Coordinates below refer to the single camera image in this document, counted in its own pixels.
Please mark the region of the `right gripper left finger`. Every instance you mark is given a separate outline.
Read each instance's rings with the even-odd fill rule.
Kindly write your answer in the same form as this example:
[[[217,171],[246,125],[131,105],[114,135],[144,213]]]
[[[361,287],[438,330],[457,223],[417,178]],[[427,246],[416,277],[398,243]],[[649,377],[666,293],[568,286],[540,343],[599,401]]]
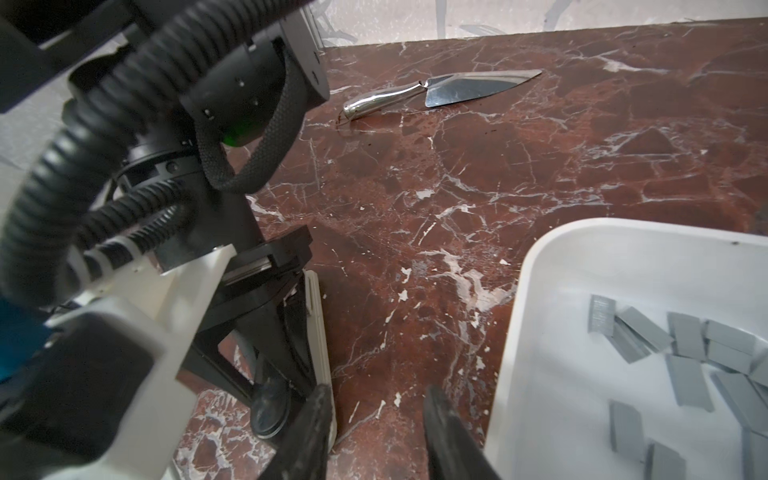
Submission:
[[[333,424],[332,389],[317,386],[259,480],[325,479]]]

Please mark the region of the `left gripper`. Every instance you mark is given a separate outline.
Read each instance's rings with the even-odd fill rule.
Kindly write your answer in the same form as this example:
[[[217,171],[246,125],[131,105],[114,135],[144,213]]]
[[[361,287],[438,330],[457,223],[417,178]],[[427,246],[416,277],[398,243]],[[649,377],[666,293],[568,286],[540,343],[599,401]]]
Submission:
[[[317,384],[301,316],[311,243],[299,226],[234,256],[181,363],[259,420],[291,419]]]

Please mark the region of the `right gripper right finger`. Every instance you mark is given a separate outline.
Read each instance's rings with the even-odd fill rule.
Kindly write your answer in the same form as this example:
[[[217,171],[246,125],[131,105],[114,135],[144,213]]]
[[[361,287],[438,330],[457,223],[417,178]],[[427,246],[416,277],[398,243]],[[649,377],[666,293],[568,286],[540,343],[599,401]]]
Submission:
[[[423,423],[430,479],[500,479],[453,404],[435,385],[426,390]]]

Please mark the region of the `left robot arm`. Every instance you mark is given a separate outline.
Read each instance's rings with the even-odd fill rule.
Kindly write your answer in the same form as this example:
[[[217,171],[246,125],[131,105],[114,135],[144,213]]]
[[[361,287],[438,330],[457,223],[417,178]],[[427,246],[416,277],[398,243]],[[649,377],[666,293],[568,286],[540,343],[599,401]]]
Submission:
[[[123,1],[139,36],[70,78],[63,128],[1,234],[1,290],[62,304],[138,255],[171,269],[232,246],[184,368],[273,436],[318,385],[306,226],[265,239],[261,190],[329,89],[299,1]]]

